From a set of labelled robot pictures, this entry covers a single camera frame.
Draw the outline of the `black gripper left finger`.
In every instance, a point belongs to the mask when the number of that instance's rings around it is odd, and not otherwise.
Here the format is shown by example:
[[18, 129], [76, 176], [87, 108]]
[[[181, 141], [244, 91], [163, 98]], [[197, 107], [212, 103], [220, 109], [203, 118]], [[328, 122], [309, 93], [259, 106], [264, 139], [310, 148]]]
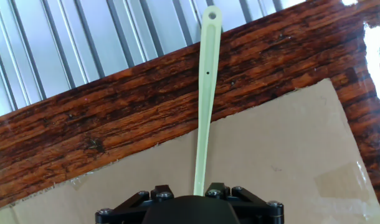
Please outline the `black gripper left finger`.
[[152, 205], [174, 198], [169, 185], [157, 185], [152, 191], [140, 190], [116, 208], [95, 213], [96, 224], [140, 224]]

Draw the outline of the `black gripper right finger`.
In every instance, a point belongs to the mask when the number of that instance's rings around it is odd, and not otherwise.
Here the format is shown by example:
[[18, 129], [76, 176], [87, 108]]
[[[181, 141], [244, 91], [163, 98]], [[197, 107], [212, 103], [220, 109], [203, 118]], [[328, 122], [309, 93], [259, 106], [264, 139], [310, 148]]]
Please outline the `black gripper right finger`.
[[213, 182], [205, 196], [225, 200], [241, 223], [284, 224], [284, 205], [276, 200], [264, 201], [249, 190]]

